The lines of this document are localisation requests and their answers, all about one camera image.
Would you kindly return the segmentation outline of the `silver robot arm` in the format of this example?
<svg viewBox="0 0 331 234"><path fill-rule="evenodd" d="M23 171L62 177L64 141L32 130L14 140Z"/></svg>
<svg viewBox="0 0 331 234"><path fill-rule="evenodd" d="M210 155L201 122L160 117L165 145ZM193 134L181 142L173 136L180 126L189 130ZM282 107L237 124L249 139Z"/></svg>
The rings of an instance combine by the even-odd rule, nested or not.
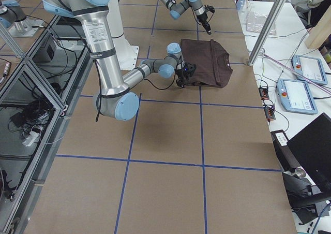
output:
<svg viewBox="0 0 331 234"><path fill-rule="evenodd" d="M165 58L143 61L123 75L107 21L110 1L118 0L43 0L43 5L50 13L81 22L87 48L98 69L99 93L94 97L98 114L127 121L139 108L139 98L131 89L152 73L179 78L184 57L179 44L172 43Z"/></svg>
<svg viewBox="0 0 331 234"><path fill-rule="evenodd" d="M205 5L202 0L160 0L170 12L173 19L178 19L186 10L191 9L196 23L202 26L211 35L210 19L207 13L215 13L213 6Z"/></svg>

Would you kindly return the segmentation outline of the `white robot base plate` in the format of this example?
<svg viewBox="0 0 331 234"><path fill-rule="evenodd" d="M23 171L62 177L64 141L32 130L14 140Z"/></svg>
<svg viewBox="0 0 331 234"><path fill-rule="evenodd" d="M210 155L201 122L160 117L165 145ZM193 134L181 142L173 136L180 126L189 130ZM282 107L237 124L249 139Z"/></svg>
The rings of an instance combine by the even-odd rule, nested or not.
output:
<svg viewBox="0 0 331 234"><path fill-rule="evenodd" d="M139 46L124 45L115 47L121 70L133 70L136 67Z"/></svg>

